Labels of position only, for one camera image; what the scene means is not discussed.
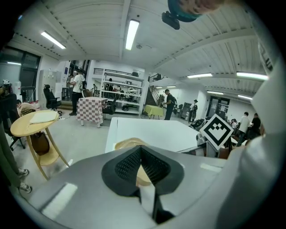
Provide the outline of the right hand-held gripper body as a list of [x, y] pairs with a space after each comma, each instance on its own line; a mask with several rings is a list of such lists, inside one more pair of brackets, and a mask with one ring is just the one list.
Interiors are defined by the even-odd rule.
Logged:
[[203, 155], [211, 158], [220, 158], [222, 150], [227, 156], [232, 151], [232, 127], [217, 114], [199, 130], [196, 136], [198, 148], [203, 150]]

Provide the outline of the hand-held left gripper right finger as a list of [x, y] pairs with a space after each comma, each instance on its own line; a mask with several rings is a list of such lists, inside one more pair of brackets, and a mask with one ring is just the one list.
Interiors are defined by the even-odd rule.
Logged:
[[150, 217], [141, 221], [142, 229], [218, 228], [218, 201], [215, 196], [204, 198], [223, 160], [141, 146], [141, 164], [151, 181], [141, 188], [142, 205]]

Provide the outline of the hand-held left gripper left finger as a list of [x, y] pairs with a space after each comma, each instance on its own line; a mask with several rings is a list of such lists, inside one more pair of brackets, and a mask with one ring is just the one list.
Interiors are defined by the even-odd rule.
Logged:
[[103, 165], [124, 149], [72, 164], [33, 191], [29, 203], [71, 229], [151, 229], [155, 222], [137, 197], [123, 197], [103, 182]]

